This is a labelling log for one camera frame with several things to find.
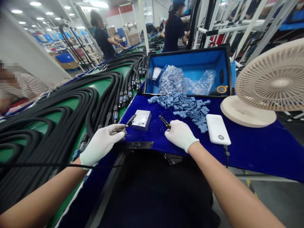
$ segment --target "white power bank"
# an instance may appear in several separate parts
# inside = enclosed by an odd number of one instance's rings
[[[227,145],[227,146],[231,144],[222,116],[207,114],[206,121],[207,121],[210,141],[212,143]]]

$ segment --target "plastic bag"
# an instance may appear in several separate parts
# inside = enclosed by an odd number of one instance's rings
[[[192,92],[195,95],[209,95],[215,76],[216,73],[214,70],[206,70],[198,81],[185,78],[184,84],[186,94]]]
[[[168,66],[159,80],[160,94],[184,93],[184,73],[182,69]]]

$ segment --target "black pants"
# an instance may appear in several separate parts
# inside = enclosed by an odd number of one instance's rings
[[[192,158],[170,166],[158,152],[129,155],[100,227],[218,227],[211,188]]]

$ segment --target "blue work surface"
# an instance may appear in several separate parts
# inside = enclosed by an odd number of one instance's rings
[[[166,126],[158,118],[162,115],[168,122],[181,120],[189,125],[194,136],[202,145],[223,165],[226,165],[226,156],[222,145],[210,142],[209,133],[202,134],[199,128],[187,117],[185,119],[174,116],[174,108],[165,109],[157,102],[149,104],[147,99],[151,96],[135,96],[126,110],[121,123],[125,124],[135,114],[136,110],[151,111],[152,119],[148,131],[127,128],[126,141],[154,142],[152,149],[164,153],[180,156],[189,156],[184,150],[169,142],[164,131]],[[304,182],[304,148],[293,136],[276,120],[273,124],[264,128],[248,128],[238,125],[226,118],[220,109],[221,98],[197,98],[203,101],[210,100],[207,105],[210,114],[221,115],[226,125],[231,145],[229,166],[252,170],[269,175],[285,177]]]

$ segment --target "hand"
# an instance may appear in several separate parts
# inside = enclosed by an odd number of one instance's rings
[[[194,137],[190,127],[184,122],[173,120],[170,125],[171,130],[165,131],[166,138],[174,145],[184,149],[186,153],[193,143],[200,141]]]
[[[109,153],[113,145],[127,134],[123,131],[125,127],[124,124],[112,124],[98,129],[84,152],[80,154],[81,164],[93,166],[98,163]]]

